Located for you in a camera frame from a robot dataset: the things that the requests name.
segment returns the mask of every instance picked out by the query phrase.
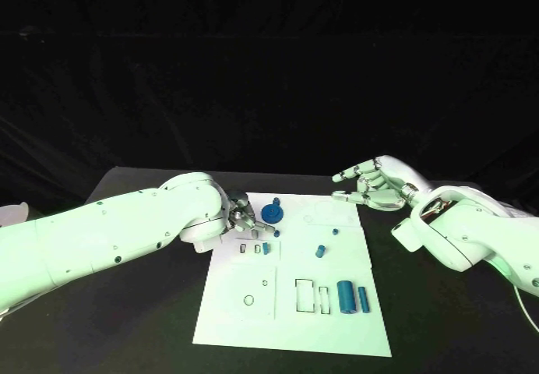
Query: blue object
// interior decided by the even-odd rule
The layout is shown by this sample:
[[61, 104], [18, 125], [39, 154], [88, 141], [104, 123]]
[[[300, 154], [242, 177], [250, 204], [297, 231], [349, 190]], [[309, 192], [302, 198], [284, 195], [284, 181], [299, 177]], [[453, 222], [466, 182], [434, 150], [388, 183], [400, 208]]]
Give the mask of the blue object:
[[323, 245], [319, 246], [319, 249], [317, 249], [317, 258], [323, 258], [323, 253], [326, 252], [326, 247]]
[[340, 312], [353, 314], [358, 312], [356, 299], [353, 297], [353, 286], [349, 280], [338, 282]]
[[273, 200], [273, 204], [263, 207], [263, 219], [270, 224], [276, 224], [283, 219], [283, 208], [280, 207], [281, 201], [278, 197]]
[[362, 310], [364, 313], [369, 313], [369, 301], [368, 301], [368, 294], [365, 292], [365, 287], [358, 287], [358, 292], [359, 292], [359, 301], [362, 303]]

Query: white paper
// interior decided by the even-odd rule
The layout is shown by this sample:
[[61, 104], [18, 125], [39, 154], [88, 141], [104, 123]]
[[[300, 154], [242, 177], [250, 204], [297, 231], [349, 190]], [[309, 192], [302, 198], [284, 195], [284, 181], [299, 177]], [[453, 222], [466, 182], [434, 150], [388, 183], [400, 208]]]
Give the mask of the white paper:
[[[257, 218], [281, 200], [278, 238], [231, 231], [211, 258], [196, 322], [195, 344], [273, 348], [391, 357], [374, 284], [371, 258], [356, 207], [329, 196], [248, 193]], [[267, 242], [270, 253], [255, 251]], [[323, 258], [315, 253], [326, 246]], [[313, 281], [315, 312], [297, 311], [297, 280]], [[358, 313], [339, 308], [338, 282], [353, 282]], [[371, 313], [361, 312], [358, 287], [366, 288]]]

